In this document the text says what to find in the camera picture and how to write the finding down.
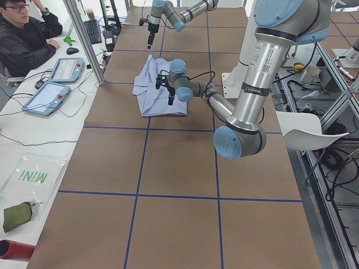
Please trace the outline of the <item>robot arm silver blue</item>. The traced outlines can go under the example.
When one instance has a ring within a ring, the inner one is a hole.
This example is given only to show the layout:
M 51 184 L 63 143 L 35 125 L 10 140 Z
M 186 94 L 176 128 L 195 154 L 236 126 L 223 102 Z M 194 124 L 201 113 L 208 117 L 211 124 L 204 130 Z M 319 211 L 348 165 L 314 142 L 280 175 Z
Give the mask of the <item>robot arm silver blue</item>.
M 214 132 L 216 152 L 228 160 L 259 153 L 266 134 L 257 119 L 270 93 L 275 75 L 294 44 L 324 40 L 329 33 L 331 1 L 257 1 L 253 17 L 257 25 L 249 67 L 235 105 L 209 82 L 192 82 L 181 59 L 171 62 L 166 79 L 179 101 L 200 97 L 225 125 Z
M 188 22 L 200 14 L 216 9 L 218 2 L 218 0 L 203 0 L 178 13 L 170 1 L 153 1 L 150 15 L 147 17 L 149 31 L 148 49 L 151 49 L 155 34 L 159 31 L 159 25 L 163 15 L 171 23 L 173 28 L 179 32 L 185 28 Z

